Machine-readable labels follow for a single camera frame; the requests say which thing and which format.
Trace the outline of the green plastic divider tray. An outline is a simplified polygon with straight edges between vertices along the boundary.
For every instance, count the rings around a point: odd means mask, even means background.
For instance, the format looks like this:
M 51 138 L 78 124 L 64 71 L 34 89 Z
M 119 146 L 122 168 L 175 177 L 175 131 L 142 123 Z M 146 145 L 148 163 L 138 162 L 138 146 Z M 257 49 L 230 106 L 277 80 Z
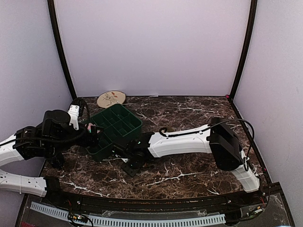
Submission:
M 115 104 L 90 118 L 90 122 L 103 129 L 99 144 L 87 148 L 92 159 L 100 162 L 113 155 L 116 139 L 133 140 L 142 132 L 142 121 L 121 104 Z

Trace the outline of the pink sock with green patches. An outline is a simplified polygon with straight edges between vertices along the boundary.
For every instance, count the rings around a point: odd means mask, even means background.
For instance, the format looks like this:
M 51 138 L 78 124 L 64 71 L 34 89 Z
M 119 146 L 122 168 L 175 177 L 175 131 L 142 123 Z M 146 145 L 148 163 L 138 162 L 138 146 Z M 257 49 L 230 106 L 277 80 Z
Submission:
M 87 130 L 88 130 L 90 133 L 92 133 L 92 127 L 93 127 L 93 126 L 94 126 L 93 123 L 89 123 L 89 124 L 88 124 Z

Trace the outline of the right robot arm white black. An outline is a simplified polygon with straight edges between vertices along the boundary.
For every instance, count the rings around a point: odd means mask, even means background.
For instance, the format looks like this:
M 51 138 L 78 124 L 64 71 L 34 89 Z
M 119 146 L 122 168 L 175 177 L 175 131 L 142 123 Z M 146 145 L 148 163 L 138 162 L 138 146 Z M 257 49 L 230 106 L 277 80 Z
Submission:
M 249 154 L 244 152 L 239 138 L 227 125 L 227 120 L 213 118 L 210 124 L 168 132 L 163 127 L 158 132 L 146 132 L 136 139 L 117 139 L 113 152 L 127 161 L 121 168 L 135 176 L 146 163 L 157 158 L 191 153 L 212 154 L 216 166 L 231 172 L 241 183 L 244 193 L 242 202 L 252 205 L 260 197 L 260 178 L 250 163 Z

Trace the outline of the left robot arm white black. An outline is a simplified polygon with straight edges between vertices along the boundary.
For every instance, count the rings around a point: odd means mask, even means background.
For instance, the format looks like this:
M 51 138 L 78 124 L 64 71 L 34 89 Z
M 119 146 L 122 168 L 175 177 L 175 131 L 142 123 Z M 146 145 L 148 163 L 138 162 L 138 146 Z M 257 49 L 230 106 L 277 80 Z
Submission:
M 90 123 L 89 116 L 86 122 L 79 122 L 83 111 L 88 110 L 88 104 L 82 98 L 76 98 L 68 111 L 46 111 L 39 125 L 22 128 L 1 142 L 0 165 L 43 157 L 53 168 L 62 169 L 63 150 L 75 145 L 90 148 L 99 143 L 104 129 Z M 61 192 L 60 182 L 56 177 L 29 177 L 1 170 L 0 188 L 39 197 L 48 195 L 56 206 L 63 206 L 67 202 L 67 196 Z

